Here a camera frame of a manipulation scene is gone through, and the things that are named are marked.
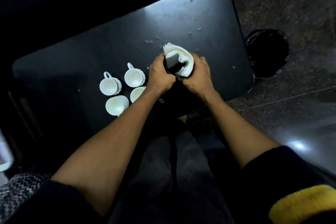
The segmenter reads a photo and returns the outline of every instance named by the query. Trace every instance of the napkin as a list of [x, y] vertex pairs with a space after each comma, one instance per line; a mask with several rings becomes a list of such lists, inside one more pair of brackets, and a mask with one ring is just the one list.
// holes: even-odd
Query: napkin
[[188, 77], [194, 67], [194, 58], [180, 46], [167, 43], [163, 47], [166, 55], [167, 68], [171, 68], [178, 63], [184, 63], [183, 67], [175, 73], [176, 76]]

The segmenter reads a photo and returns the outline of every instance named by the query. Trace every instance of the person's left arm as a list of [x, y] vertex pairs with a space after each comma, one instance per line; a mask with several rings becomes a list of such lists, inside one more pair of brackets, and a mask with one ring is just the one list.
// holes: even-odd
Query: person's left arm
[[163, 60], [161, 54], [150, 66], [141, 96], [76, 150], [51, 178], [77, 188], [101, 216], [113, 201], [151, 108], [175, 82], [175, 76], [166, 73]]

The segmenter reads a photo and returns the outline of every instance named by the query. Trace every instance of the forearm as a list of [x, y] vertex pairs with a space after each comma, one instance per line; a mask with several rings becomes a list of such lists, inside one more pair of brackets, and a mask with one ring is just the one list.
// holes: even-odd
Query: forearm
[[112, 203], [144, 122], [159, 95], [146, 89], [119, 118], [75, 151], [52, 180], [77, 188], [103, 216]]
[[280, 146], [229, 107], [215, 90], [205, 92], [201, 98], [211, 110], [240, 167]]

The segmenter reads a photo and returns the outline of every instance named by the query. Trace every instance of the table top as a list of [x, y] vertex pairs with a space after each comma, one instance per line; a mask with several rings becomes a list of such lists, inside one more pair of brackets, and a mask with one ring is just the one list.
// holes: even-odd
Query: table top
[[[120, 79], [120, 95], [129, 99], [134, 88], [124, 82], [127, 63], [145, 73], [146, 86], [147, 67], [168, 42], [206, 57], [213, 85], [224, 100], [252, 87], [253, 73], [232, 0], [160, 0], [24, 56], [12, 70], [47, 136], [66, 133], [87, 139], [116, 118], [105, 110], [112, 96], [99, 90], [103, 73]], [[175, 117], [203, 106], [180, 82], [162, 98], [165, 103], [155, 104], [152, 119], [160, 105]]]

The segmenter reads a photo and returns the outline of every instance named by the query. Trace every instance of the cup handle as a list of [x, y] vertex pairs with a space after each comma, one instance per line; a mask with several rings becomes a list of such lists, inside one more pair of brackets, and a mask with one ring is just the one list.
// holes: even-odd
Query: cup handle
[[104, 72], [104, 77], [107, 79], [107, 78], [111, 78], [112, 76], [110, 75], [109, 72]]
[[127, 63], [128, 69], [134, 69], [131, 63]]

